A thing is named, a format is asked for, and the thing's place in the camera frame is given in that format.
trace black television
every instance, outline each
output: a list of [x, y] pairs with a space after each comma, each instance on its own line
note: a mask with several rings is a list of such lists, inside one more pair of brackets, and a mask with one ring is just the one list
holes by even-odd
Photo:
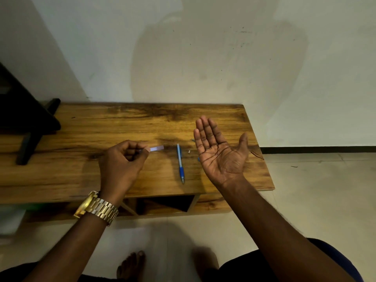
[[61, 129], [54, 114], [60, 99], [40, 104], [0, 63], [0, 133], [26, 133], [16, 163], [26, 165], [43, 135]]

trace wristwatch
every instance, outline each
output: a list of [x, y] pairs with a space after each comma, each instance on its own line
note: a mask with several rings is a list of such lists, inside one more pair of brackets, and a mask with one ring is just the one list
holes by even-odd
[[98, 194], [97, 191], [91, 191], [88, 197], [78, 207], [74, 216], [81, 218], [84, 213], [89, 212], [104, 219], [107, 225], [111, 225], [114, 218], [118, 215], [119, 210], [113, 204], [98, 198]]

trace pen grip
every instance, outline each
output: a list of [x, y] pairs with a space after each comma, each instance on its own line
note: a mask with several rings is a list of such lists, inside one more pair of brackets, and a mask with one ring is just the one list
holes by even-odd
[[183, 167], [179, 167], [179, 173], [180, 173], [180, 177], [184, 178], [184, 168]]

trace person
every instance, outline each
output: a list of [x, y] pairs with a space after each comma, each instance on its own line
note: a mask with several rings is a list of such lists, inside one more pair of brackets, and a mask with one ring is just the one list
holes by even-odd
[[[307, 239], [296, 231], [243, 176], [248, 139], [243, 133], [232, 148], [213, 119], [201, 116], [193, 132], [200, 163], [259, 247], [221, 267], [207, 248], [193, 251], [200, 279], [206, 281], [363, 281], [352, 263], [327, 243]], [[99, 160], [99, 197], [119, 207], [137, 179], [150, 149], [124, 141], [109, 148]], [[2, 281], [107, 281], [82, 275], [107, 223], [85, 213], [39, 262], [0, 273]], [[117, 280], [142, 280], [146, 255], [132, 253], [117, 269]]]

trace pinky finger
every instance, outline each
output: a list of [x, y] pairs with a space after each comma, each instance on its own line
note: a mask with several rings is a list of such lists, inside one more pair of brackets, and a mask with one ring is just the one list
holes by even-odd
[[195, 128], [193, 131], [194, 141], [196, 143], [197, 151], [199, 152], [199, 155], [205, 152], [205, 147], [202, 144], [200, 131], [198, 128]]

